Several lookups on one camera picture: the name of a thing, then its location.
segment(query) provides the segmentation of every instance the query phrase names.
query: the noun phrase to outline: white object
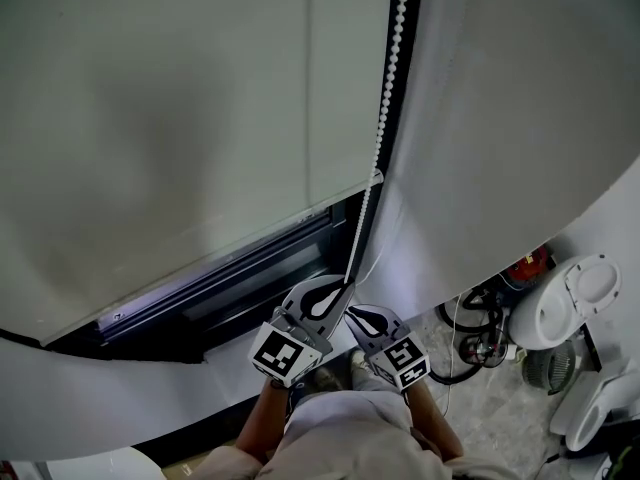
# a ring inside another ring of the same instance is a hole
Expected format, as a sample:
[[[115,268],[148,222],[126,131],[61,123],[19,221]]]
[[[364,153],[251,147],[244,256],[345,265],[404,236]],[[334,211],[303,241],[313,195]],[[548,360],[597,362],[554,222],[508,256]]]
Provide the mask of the white object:
[[[622,277],[605,254],[571,258],[547,275],[514,309],[509,336],[529,350],[553,348],[616,299]]]
[[[47,462],[52,480],[166,480],[162,470],[135,448]]]
[[[398,389],[407,389],[431,371],[429,356],[415,332],[369,358],[375,372]]]
[[[322,354],[264,322],[251,346],[249,360],[265,375],[291,387],[296,379],[320,364]]]
[[[518,352],[518,345],[509,343],[507,345],[507,356],[505,357],[505,359],[507,361],[515,361],[517,352]]]
[[[553,415],[549,429],[565,435],[567,448],[578,451],[596,435],[609,411],[640,398],[640,371],[628,361],[605,365],[600,372],[582,372]]]

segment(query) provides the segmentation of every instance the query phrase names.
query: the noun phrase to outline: person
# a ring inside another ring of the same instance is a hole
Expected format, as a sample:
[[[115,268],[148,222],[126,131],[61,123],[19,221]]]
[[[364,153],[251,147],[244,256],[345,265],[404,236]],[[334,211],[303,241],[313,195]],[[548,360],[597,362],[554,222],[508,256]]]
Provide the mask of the person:
[[[328,392],[303,398],[286,429],[288,390],[267,380],[235,444],[213,450],[193,478],[517,478],[486,458],[465,455],[423,380],[406,390],[405,404],[372,372],[362,350],[350,362],[353,391],[341,390],[335,376],[319,368],[316,382]]]

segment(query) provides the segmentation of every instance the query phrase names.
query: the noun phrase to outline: person's arm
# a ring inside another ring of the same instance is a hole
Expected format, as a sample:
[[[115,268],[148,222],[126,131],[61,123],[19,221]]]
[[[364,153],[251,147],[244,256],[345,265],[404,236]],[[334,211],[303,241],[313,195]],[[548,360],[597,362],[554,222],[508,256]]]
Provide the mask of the person's arm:
[[[440,413],[427,385],[424,382],[413,384],[407,390],[407,399],[413,426],[438,447],[442,461],[462,457],[462,443]]]
[[[274,388],[267,379],[235,447],[266,464],[267,452],[278,447],[284,434],[288,399],[287,389]]]

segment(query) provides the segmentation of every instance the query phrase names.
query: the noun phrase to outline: white lid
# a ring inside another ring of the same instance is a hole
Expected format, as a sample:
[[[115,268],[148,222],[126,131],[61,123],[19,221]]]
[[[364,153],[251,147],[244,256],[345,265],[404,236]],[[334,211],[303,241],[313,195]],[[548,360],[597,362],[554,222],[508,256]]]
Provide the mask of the white lid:
[[[610,306],[620,292],[621,283],[620,267],[604,254],[581,259],[565,276],[573,305],[585,318]]]

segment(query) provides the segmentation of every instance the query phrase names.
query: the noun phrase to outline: floor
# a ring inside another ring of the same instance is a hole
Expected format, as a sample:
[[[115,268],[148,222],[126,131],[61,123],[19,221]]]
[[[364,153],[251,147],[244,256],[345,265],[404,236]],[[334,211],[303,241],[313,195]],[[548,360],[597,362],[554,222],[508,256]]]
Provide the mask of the floor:
[[[455,304],[448,303],[447,308],[453,317]],[[457,321],[478,325],[482,316],[459,309]],[[427,347],[432,368],[440,375],[448,375],[451,328],[435,311],[427,311],[408,323]],[[454,374],[467,368],[454,350]],[[444,411],[448,388],[431,378],[427,378],[427,383]],[[446,418],[467,453],[490,454],[520,478],[531,480],[544,460],[559,450],[560,438],[550,434],[548,426],[561,399],[562,394],[548,396],[546,391],[525,384],[521,365],[504,361],[495,369],[483,368],[471,379],[454,385]],[[568,468],[568,463],[560,459],[546,465],[537,480],[567,479]]]

